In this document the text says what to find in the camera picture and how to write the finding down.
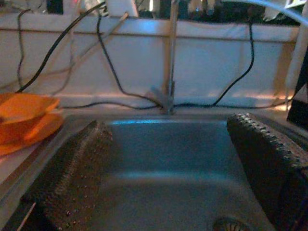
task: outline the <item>drain strainer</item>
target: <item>drain strainer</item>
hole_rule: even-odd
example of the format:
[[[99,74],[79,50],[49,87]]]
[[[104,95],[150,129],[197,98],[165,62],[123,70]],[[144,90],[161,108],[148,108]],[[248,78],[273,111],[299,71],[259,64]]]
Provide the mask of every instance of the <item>drain strainer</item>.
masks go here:
[[[253,229],[237,219],[220,218],[214,223],[213,231],[253,231]]]

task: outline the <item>white wall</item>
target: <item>white wall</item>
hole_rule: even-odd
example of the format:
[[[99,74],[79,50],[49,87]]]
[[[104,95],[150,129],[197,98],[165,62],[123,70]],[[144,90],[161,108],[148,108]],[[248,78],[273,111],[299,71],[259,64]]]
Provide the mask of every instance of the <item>white wall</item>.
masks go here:
[[[16,79],[20,58],[16,16],[0,16],[1,85]],[[116,21],[114,18],[104,19],[102,31]],[[25,15],[23,28],[27,31],[23,33],[26,51],[23,76],[35,73],[59,31],[68,24],[69,16]],[[77,53],[97,40],[95,25],[96,18],[87,17],[76,28]],[[145,94],[153,86],[161,88],[167,66],[168,25],[168,21],[164,20],[129,19],[107,40],[107,49],[127,91]],[[285,76],[297,31],[297,27],[254,26],[254,67],[221,103],[267,105],[276,97],[283,98]],[[174,76],[175,100],[178,103],[213,102],[249,66],[247,25],[179,22],[178,37]],[[48,62],[46,71],[68,65],[68,44],[68,39],[64,39]],[[31,92],[51,93],[61,87],[65,77],[66,74],[39,77]],[[147,104],[119,93],[99,46],[74,69],[69,85],[58,97],[66,105],[90,103],[102,98]]]

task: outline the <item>stainless steel sink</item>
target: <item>stainless steel sink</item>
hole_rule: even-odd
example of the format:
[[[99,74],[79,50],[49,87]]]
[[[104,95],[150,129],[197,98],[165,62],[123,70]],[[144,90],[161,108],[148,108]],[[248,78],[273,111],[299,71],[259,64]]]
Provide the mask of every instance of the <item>stainless steel sink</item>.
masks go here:
[[[44,152],[55,153],[93,119],[108,125],[114,144],[90,230],[212,231],[221,218],[274,230],[249,187],[226,116],[75,116]],[[43,167],[39,160],[31,166]]]

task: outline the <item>sink basin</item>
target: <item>sink basin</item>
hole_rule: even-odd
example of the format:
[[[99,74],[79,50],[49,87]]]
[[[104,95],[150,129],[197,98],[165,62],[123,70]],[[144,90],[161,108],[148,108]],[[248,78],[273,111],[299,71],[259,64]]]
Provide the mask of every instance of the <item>sink basin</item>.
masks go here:
[[[222,218],[274,230],[249,186],[226,118],[73,116],[44,150],[52,156],[94,119],[111,130],[112,158],[91,231],[212,231]],[[32,168],[43,168],[38,163]]]

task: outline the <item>orange bowl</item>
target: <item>orange bowl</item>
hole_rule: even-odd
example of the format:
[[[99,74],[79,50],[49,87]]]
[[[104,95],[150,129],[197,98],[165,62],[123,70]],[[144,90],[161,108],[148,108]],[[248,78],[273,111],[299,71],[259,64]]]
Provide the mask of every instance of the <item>orange bowl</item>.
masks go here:
[[[22,139],[58,103],[34,94],[0,94],[0,144]]]

